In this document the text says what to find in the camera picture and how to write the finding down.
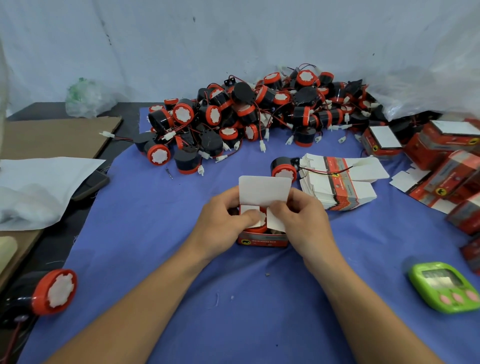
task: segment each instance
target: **blue tablecloth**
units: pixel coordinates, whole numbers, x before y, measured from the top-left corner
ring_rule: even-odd
[[[147,109],[140,128],[149,129]],[[236,185],[241,175],[270,175],[279,156],[305,153],[359,157],[350,133],[326,132],[305,149],[286,146],[286,130],[220,163],[204,161],[205,175],[184,176],[175,162],[156,167],[135,146],[118,156],[65,267],[78,274],[71,306],[44,317],[20,363],[40,363],[162,264],[191,231],[202,205]],[[385,162],[393,175],[410,162]],[[447,363],[480,362],[480,312],[444,315],[429,308],[405,276],[415,262],[455,266],[477,288],[458,246],[468,237],[432,210],[388,184],[373,184],[378,198],[353,211],[329,213],[336,242],[350,266]],[[351,363],[353,356],[321,287],[301,257],[286,249],[233,245],[198,276],[155,346],[150,363]]]

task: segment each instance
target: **person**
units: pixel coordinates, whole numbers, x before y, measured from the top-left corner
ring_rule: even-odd
[[[170,259],[46,363],[145,363],[202,269],[259,221],[254,210],[231,216],[227,210],[239,202],[238,186],[213,197]],[[275,201],[270,208],[325,291],[358,363],[442,362],[348,266],[320,201],[292,188],[286,203]]]

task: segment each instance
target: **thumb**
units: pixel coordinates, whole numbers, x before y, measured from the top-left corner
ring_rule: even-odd
[[[292,221],[295,213],[290,211],[287,204],[283,201],[274,201],[270,205],[270,211],[277,217],[285,226]]]
[[[242,231],[260,221],[260,212],[257,210],[248,210],[241,215],[232,217],[235,221],[235,228],[238,229],[238,231]]]

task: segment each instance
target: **wall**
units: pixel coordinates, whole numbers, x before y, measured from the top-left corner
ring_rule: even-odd
[[[229,73],[247,81],[277,65],[363,70],[428,67],[435,46],[477,0],[3,0],[0,37],[10,111],[63,101],[78,77],[121,100],[193,97]]]

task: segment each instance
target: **table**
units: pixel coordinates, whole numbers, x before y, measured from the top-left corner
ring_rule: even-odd
[[[152,103],[119,103],[112,110],[103,113],[101,116],[122,116],[123,122],[116,133],[120,136],[133,136],[138,132],[139,108],[151,106]],[[63,102],[37,102],[25,109],[13,114],[8,118],[10,121],[21,120],[45,120],[45,119],[67,119],[70,118],[65,112]],[[112,163],[113,159],[132,144],[125,141],[109,142],[100,152],[98,158],[105,159],[105,166]],[[27,255],[25,260],[16,270],[4,291],[6,291],[15,280],[28,272],[41,269],[57,269],[70,253],[75,237],[80,233],[87,218],[94,199],[89,198],[77,203],[71,202],[65,211],[62,219],[53,226],[44,230],[37,243]],[[20,337],[17,342],[18,351],[12,357],[12,363],[16,362],[20,352],[22,341],[26,335]],[[0,352],[6,350],[8,341],[12,334],[11,330],[0,330]]]

